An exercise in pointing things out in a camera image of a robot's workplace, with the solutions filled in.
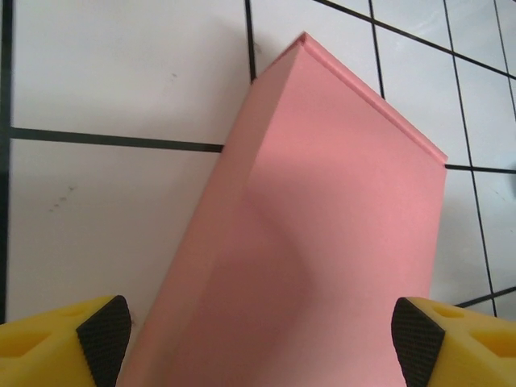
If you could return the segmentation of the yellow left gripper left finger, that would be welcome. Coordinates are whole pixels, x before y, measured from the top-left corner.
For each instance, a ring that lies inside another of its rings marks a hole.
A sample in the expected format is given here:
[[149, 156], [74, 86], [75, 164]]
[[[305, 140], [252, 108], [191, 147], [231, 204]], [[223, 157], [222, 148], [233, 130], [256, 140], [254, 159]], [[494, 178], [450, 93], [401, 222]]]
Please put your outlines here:
[[1, 325], [2, 386], [115, 386], [131, 336], [122, 295]]

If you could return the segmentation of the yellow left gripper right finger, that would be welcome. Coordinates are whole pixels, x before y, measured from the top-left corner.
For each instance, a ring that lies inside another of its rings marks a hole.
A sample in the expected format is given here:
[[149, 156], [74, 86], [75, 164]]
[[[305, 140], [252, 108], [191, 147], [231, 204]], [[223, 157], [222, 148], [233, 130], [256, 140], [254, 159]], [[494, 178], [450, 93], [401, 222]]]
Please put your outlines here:
[[425, 298], [399, 298], [393, 345], [408, 386], [514, 386], [515, 323]]

